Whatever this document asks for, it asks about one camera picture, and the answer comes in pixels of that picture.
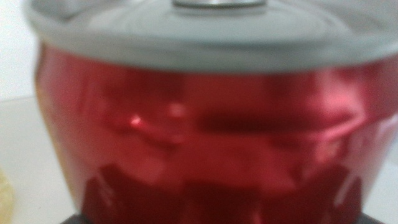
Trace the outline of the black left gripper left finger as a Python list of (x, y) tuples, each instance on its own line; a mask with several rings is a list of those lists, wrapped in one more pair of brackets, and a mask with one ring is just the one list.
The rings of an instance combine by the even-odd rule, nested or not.
[(86, 224), (86, 219), (83, 215), (72, 215), (60, 224)]

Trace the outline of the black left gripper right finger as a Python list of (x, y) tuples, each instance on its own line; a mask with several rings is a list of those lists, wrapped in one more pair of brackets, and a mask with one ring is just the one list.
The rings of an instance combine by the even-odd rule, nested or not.
[(383, 222), (362, 213), (357, 219), (357, 224), (384, 224)]

